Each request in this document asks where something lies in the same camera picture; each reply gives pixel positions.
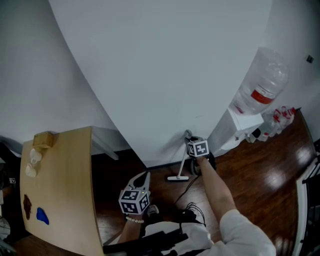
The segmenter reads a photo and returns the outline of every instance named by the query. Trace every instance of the black cable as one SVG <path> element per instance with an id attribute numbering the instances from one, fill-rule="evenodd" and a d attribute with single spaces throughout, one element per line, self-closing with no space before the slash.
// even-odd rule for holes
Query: black cable
<path id="1" fill-rule="evenodd" d="M 205 215 L 204 215 L 203 211 L 194 202 L 188 203 L 188 205 L 186 206 L 185 209 L 186 210 L 196 209 L 202 215 L 203 222 L 205 222 Z"/>
<path id="2" fill-rule="evenodd" d="M 189 183 L 189 185 L 186 187 L 185 191 L 178 197 L 178 199 L 175 201 L 174 204 L 176 204 L 176 203 L 179 201 L 179 199 L 182 198 L 182 196 L 190 189 L 190 187 L 192 186 L 192 184 L 193 184 L 199 177 L 200 177 L 200 176 L 195 177 L 195 178 L 193 179 L 193 181 L 191 181 L 191 182 Z"/>
<path id="3" fill-rule="evenodd" d="M 201 214 L 201 216 L 202 216 L 202 219 L 203 219 L 203 225 L 204 226 L 206 226 L 206 220 L 205 220 L 205 215 L 204 215 L 204 213 L 202 212 L 202 210 L 198 207 L 198 206 L 196 206 L 196 205 L 192 205 L 192 206 L 189 206 L 189 207 L 187 207 L 186 208 L 186 210 L 196 210 L 196 211 L 198 211 L 200 214 Z"/>

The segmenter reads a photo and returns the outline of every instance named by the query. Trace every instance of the black device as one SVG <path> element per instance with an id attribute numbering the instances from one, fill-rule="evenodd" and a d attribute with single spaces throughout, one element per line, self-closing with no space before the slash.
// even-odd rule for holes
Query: black device
<path id="1" fill-rule="evenodd" d="M 161 231 L 137 240 L 106 245 L 103 246 L 103 253 L 106 255 L 126 253 L 127 256 L 162 256 L 162 251 L 170 250 L 177 243 L 187 239 L 188 235 L 179 228 L 169 233 Z M 176 256 L 178 254 L 172 250 L 167 255 Z"/>

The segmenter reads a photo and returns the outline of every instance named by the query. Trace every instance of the brown object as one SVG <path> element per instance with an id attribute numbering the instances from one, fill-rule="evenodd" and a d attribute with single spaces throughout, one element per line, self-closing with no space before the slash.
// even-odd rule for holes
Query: brown object
<path id="1" fill-rule="evenodd" d="M 4 187 L 2 189 L 2 194 L 3 194 L 3 197 L 5 198 L 6 196 L 10 195 L 12 193 L 13 189 L 12 189 L 12 185 L 10 186 L 7 186 L 7 187 Z"/>
<path id="2" fill-rule="evenodd" d="M 29 235 L 13 244 L 18 256 L 79 256 L 80 254 L 70 252 L 54 246 L 40 238 Z"/>
<path id="3" fill-rule="evenodd" d="M 25 217 L 27 220 L 30 220 L 30 213 L 31 213 L 31 202 L 28 198 L 28 196 L 25 194 L 23 199 L 23 209 L 25 211 Z"/>
<path id="4" fill-rule="evenodd" d="M 23 212 L 25 229 L 55 246 L 81 255 L 103 255 L 91 182 L 91 127 L 53 135 L 54 147 L 43 154 L 36 178 L 26 175 L 33 142 L 23 144 L 20 195 L 45 209 L 50 225 Z"/>
<path id="5" fill-rule="evenodd" d="M 40 149 L 52 148 L 54 143 L 54 135 L 48 131 L 34 135 L 33 147 Z"/>
<path id="6" fill-rule="evenodd" d="M 103 242 L 112 238 L 125 224 L 118 203 L 119 193 L 115 192 L 123 189 L 134 175 L 145 170 L 133 151 L 117 154 L 118 161 L 102 154 L 92 157 L 94 200 Z M 313 141 L 298 111 L 293 123 L 280 135 L 268 138 L 266 142 L 243 141 L 216 159 L 217 173 L 230 188 L 236 207 L 269 236 L 278 256 L 292 255 L 298 224 L 296 178 L 314 157 Z M 189 183 L 165 182 L 164 176 L 177 174 L 179 167 L 176 164 L 150 171 L 151 203 L 158 206 L 166 221 L 172 220 L 177 208 L 183 209 L 189 202 L 196 203 L 204 213 L 212 240 L 219 241 L 219 225 L 208 203 L 202 177 L 197 179 L 177 206 L 174 205 Z M 183 174 L 190 175 L 186 169 Z"/>

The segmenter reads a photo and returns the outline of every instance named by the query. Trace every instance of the wooden floor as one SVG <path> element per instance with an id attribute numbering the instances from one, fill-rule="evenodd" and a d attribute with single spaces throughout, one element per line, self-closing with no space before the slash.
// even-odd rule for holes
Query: wooden floor
<path id="1" fill-rule="evenodd" d="M 280 135 L 267 142 L 251 144 L 244 141 L 216 159 L 217 173 L 230 188 L 238 210 L 264 230 L 276 246 L 277 255 L 291 255 L 298 223 L 295 180 L 314 156 L 311 137 L 298 112 L 293 124 Z M 173 165 L 151 171 L 152 203 L 168 221 L 172 220 L 177 209 L 184 208 L 189 202 L 196 203 L 205 215 L 212 240 L 220 240 L 219 226 L 207 201 L 202 178 L 174 205 L 188 183 L 168 183 L 165 176 L 177 174 L 178 169 L 179 165 Z M 119 161 L 106 155 L 92 157 L 93 193 L 102 242 L 123 228 L 125 222 L 118 203 L 120 190 L 130 178 L 144 170 L 144 165 L 131 150 L 120 152 Z M 31 236 L 28 239 L 36 244 L 38 238 Z M 47 249 L 43 255 L 75 255 L 54 249 L 57 253 L 51 254 Z"/>

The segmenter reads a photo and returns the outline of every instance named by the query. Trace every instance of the plastic water bottle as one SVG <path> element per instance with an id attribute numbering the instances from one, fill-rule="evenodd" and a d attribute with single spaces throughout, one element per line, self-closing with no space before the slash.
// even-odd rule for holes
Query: plastic water bottle
<path id="1" fill-rule="evenodd" d="M 283 91 L 289 70 L 275 51 L 259 47 L 230 107 L 239 115 L 256 115 Z"/>
<path id="2" fill-rule="evenodd" d="M 274 112 L 268 111 L 262 114 L 263 124 L 259 127 L 259 141 L 265 142 L 268 137 L 280 134 L 284 128 L 290 125 L 295 118 L 296 110 L 294 107 L 287 108 L 285 106 L 276 109 Z"/>

